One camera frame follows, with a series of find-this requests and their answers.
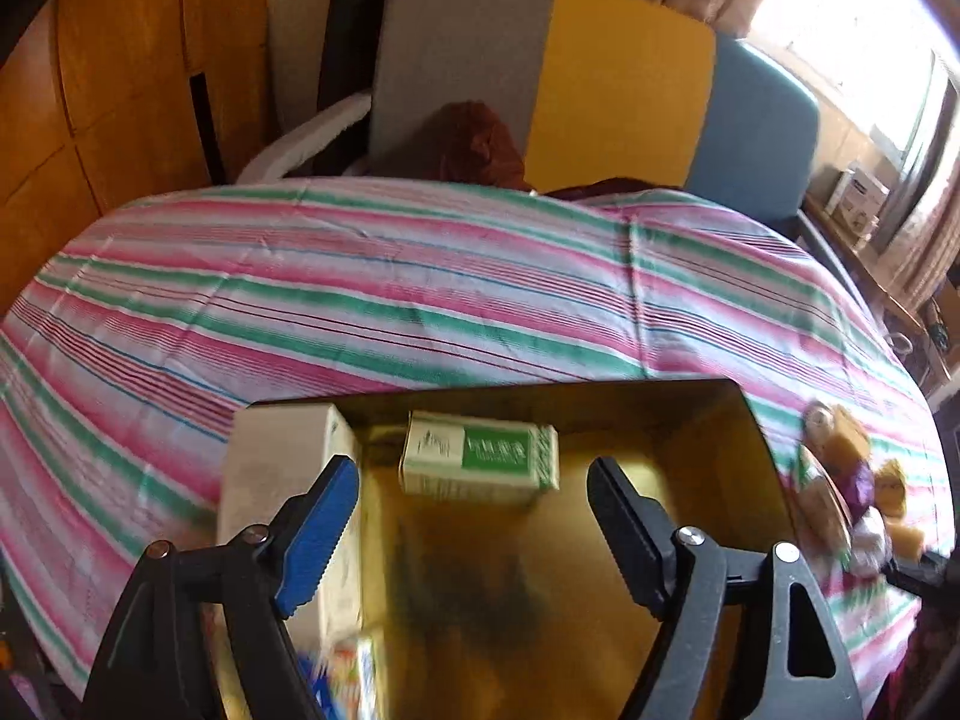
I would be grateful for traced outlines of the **yellow sponge cake block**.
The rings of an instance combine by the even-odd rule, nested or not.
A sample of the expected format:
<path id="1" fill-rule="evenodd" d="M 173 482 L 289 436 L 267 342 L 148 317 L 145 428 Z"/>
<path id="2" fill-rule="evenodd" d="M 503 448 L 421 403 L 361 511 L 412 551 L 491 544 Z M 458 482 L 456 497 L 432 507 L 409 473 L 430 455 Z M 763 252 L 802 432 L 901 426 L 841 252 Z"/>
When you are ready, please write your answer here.
<path id="1" fill-rule="evenodd" d="M 822 444 L 822 458 L 830 472 L 846 475 L 871 456 L 871 439 L 861 422 L 841 406 L 830 410 L 832 422 Z"/>

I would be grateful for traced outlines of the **dark red cushion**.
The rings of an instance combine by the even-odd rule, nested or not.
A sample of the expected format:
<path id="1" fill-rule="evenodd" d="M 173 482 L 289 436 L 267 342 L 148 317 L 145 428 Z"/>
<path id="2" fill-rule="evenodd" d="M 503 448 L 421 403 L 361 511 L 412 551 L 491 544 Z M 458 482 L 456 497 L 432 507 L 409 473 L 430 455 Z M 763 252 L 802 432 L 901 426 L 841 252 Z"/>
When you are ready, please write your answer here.
<path id="1" fill-rule="evenodd" d="M 381 176 L 530 192 L 509 128 L 480 101 L 451 103 L 377 161 Z"/>

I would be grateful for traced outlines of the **white cardboard box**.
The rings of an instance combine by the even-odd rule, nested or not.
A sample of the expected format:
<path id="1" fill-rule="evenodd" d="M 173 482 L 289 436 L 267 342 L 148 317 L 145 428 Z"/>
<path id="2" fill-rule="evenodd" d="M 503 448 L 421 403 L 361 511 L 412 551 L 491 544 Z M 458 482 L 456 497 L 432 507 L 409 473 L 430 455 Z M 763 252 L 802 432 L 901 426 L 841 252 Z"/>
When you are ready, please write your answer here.
<path id="1" fill-rule="evenodd" d="M 327 461 L 359 457 L 359 442 L 327 403 L 254 405 L 233 419 L 221 478 L 217 540 L 245 525 L 267 523 L 288 497 L 308 491 Z M 316 658 L 363 626 L 361 539 L 353 515 L 320 579 L 313 600 L 286 622 L 291 644 Z"/>

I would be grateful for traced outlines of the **wooden wardrobe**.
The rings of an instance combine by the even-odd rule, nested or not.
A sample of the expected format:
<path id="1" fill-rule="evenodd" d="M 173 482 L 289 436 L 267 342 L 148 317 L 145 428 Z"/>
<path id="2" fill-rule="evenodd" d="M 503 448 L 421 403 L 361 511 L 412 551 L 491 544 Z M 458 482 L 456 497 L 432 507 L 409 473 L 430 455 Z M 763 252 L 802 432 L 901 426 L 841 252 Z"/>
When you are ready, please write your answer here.
<path id="1" fill-rule="evenodd" d="M 2 302 L 93 221 L 277 132 L 267 0 L 2 0 Z"/>

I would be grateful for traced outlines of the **purple snack wrapper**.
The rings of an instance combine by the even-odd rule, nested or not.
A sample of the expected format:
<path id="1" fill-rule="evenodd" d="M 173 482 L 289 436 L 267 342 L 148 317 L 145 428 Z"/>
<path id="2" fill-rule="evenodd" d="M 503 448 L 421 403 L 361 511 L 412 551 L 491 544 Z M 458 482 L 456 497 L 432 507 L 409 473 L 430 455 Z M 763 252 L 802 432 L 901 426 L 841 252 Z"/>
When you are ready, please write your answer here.
<path id="1" fill-rule="evenodd" d="M 851 523 L 857 525 L 875 502 L 874 472 L 867 461 L 860 461 L 838 481 L 838 491 L 850 511 Z"/>

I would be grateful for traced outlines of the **gold metal tin tray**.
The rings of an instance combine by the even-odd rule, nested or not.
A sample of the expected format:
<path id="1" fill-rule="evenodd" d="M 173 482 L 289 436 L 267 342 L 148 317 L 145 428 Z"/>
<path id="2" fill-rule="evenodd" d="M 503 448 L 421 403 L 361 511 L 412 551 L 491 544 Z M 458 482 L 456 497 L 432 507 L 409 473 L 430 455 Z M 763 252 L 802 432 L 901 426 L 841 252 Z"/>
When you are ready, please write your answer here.
<path id="1" fill-rule="evenodd" d="M 658 626 L 590 511 L 612 457 L 680 525 L 763 551 L 793 536 L 747 398 L 727 379 L 612 380 L 311 398 L 359 442 L 361 612 L 384 718 L 613 718 Z M 560 489 L 526 505 L 405 493 L 413 411 L 555 427 Z"/>

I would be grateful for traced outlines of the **white ball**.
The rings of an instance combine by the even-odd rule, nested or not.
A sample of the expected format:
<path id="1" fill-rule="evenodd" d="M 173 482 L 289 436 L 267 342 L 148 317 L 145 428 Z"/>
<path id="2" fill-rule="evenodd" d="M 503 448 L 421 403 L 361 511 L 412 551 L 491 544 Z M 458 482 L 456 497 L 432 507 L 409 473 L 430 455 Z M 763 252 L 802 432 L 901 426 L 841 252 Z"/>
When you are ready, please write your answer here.
<path id="1" fill-rule="evenodd" d="M 851 532 L 848 572 L 859 578 L 877 577 L 890 557 L 892 542 L 884 517 L 875 507 L 869 507 Z"/>

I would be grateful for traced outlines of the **green-edged cracker snack packet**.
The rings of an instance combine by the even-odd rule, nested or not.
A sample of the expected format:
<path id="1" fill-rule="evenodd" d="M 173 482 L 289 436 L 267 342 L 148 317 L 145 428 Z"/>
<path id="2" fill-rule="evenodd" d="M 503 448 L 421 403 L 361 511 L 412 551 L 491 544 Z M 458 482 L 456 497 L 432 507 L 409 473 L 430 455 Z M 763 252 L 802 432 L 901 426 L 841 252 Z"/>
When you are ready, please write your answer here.
<path id="1" fill-rule="evenodd" d="M 805 444 L 797 449 L 796 486 L 796 505 L 807 533 L 825 554 L 844 556 L 851 548 L 850 509 L 832 477 Z"/>

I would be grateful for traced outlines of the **white knotted cloth bundle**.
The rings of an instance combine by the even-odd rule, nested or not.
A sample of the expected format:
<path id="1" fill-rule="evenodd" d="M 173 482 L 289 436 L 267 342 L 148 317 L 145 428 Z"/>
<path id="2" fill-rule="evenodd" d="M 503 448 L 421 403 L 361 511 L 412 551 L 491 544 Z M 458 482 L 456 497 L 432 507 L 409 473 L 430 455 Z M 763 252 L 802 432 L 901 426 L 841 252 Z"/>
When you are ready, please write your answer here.
<path id="1" fill-rule="evenodd" d="M 802 415 L 804 422 L 804 442 L 817 447 L 827 442 L 835 432 L 835 413 L 822 401 L 812 401 Z"/>

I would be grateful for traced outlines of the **black rolled mat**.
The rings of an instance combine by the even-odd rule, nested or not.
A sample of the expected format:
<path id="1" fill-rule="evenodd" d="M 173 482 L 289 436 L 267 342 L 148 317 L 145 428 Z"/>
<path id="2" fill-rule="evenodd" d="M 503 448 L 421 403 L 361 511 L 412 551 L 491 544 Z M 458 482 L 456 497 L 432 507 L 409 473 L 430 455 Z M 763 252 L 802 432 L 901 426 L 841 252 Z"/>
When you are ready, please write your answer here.
<path id="1" fill-rule="evenodd" d="M 386 0 L 329 0 L 317 78 L 324 110 L 373 84 Z"/>

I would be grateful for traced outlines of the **yellow knitted face toy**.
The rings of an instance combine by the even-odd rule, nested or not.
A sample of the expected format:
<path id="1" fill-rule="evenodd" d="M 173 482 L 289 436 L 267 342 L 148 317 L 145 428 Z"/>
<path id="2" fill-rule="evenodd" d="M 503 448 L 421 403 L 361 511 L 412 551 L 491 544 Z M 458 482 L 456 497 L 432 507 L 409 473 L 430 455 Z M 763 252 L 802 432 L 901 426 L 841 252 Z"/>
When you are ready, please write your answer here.
<path id="1" fill-rule="evenodd" d="M 895 458 L 874 472 L 874 505 L 885 518 L 901 520 L 907 515 L 907 478 Z"/>

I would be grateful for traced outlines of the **white blue product box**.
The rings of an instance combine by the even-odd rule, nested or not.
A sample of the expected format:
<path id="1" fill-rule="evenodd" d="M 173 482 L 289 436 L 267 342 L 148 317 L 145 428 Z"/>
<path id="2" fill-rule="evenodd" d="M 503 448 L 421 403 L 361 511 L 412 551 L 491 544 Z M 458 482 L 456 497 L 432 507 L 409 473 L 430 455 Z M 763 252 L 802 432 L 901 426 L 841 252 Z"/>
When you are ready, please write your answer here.
<path id="1" fill-rule="evenodd" d="M 874 231 L 878 213 L 888 196 L 886 185 L 862 167 L 851 164 L 839 177 L 825 205 L 825 213 L 862 239 Z"/>

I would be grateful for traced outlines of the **green white small carton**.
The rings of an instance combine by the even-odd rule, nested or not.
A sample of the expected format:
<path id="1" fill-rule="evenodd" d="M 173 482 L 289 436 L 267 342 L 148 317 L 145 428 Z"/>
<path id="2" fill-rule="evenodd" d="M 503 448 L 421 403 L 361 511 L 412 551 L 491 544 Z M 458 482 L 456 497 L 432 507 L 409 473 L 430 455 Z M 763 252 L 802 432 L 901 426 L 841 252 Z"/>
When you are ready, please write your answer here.
<path id="1" fill-rule="evenodd" d="M 560 489 L 553 426 L 413 411 L 398 462 L 407 494 L 526 505 Z"/>

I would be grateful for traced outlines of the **grey yellow blue chair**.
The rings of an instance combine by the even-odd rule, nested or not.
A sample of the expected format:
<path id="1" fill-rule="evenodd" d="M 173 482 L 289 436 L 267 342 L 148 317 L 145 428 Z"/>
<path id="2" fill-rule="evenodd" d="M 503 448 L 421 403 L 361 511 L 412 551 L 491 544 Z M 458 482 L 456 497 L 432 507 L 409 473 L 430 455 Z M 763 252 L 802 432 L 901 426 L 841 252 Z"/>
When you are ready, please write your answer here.
<path id="1" fill-rule="evenodd" d="M 539 190 L 636 179 L 732 208 L 843 266 L 800 216 L 817 101 L 747 44 L 643 0 L 386 0 L 375 166 L 438 109 L 500 115 Z"/>

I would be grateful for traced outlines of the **blue white tissue pack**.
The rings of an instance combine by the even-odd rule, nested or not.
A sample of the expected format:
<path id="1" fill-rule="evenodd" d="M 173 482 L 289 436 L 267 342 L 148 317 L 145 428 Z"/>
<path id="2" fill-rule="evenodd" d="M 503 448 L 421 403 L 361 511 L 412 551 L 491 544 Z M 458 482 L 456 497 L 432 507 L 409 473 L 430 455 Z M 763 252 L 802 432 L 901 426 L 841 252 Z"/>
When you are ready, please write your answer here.
<path id="1" fill-rule="evenodd" d="M 329 720 L 384 718 L 384 699 L 377 678 L 378 655 L 379 640 L 364 632 L 298 655 L 298 667 L 322 717 Z"/>

